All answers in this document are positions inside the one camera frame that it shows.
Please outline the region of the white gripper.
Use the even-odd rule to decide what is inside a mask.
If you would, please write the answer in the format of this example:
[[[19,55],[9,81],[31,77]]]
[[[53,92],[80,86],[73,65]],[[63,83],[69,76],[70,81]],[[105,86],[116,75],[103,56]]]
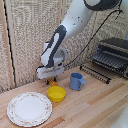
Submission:
[[[53,77],[64,72],[63,66],[54,66],[52,68],[38,67],[37,76],[39,79],[44,79],[48,77]]]

